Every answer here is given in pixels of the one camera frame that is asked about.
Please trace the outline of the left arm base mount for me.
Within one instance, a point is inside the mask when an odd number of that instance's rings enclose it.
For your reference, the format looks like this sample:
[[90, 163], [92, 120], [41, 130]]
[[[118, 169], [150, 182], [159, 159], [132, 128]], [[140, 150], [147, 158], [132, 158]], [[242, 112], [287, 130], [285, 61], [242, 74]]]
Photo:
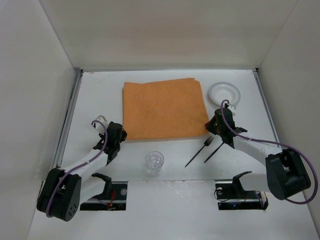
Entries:
[[80, 195], [81, 211], [125, 211], [127, 181], [112, 181], [109, 176], [94, 173], [84, 184]]

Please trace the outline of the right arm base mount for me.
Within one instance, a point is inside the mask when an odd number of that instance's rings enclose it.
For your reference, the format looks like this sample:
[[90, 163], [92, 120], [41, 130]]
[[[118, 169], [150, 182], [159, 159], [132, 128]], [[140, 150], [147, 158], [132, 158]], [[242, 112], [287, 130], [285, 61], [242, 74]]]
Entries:
[[243, 176], [251, 175], [251, 171], [237, 174], [232, 179], [215, 181], [214, 197], [220, 211], [262, 210], [269, 206], [265, 192], [255, 189], [245, 190], [241, 184]]

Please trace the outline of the orange cloth placemat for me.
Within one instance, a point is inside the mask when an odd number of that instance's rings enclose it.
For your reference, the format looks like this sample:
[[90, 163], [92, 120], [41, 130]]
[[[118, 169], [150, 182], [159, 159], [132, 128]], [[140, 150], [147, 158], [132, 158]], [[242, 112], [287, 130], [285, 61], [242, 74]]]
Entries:
[[208, 114], [202, 87], [194, 78], [125, 82], [123, 127], [133, 141], [200, 137]]

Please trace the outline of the white round plate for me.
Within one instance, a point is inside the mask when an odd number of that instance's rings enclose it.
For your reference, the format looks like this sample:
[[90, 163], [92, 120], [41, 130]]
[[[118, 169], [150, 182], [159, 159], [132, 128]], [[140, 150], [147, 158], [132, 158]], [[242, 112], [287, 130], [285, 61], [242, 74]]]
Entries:
[[213, 84], [208, 94], [216, 105], [220, 105], [223, 100], [228, 100], [231, 105], [236, 106], [241, 100], [239, 89], [228, 82], [217, 82]]

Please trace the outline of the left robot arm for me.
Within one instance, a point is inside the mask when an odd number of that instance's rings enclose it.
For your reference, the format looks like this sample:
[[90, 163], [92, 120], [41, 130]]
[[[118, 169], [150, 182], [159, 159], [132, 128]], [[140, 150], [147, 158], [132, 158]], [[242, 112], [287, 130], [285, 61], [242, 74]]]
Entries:
[[110, 208], [117, 197], [111, 177], [100, 173], [100, 169], [110, 164], [121, 150], [121, 143], [127, 138], [123, 126], [101, 118], [91, 125], [101, 126], [99, 142], [89, 154], [66, 168], [49, 171], [39, 194], [36, 209], [48, 218], [70, 221], [83, 203], [95, 199]]

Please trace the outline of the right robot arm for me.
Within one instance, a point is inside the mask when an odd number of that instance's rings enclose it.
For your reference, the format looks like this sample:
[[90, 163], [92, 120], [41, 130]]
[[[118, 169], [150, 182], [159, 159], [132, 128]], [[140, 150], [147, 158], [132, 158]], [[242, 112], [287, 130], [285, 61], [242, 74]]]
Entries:
[[220, 136], [223, 144], [247, 154], [265, 167], [262, 174], [246, 171], [233, 177], [238, 195], [261, 191], [271, 193], [278, 200], [289, 200], [311, 187], [304, 166], [307, 159], [302, 153], [277, 142], [247, 136], [246, 129], [235, 125], [229, 108], [215, 110], [204, 127], [209, 133]]

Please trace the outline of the clear drinking glass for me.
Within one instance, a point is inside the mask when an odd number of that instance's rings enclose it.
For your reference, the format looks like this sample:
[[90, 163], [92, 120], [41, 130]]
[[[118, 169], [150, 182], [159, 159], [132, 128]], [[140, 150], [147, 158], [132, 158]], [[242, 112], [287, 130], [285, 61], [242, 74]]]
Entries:
[[155, 176], [162, 169], [165, 162], [163, 154], [159, 151], [151, 151], [145, 158], [147, 173]]

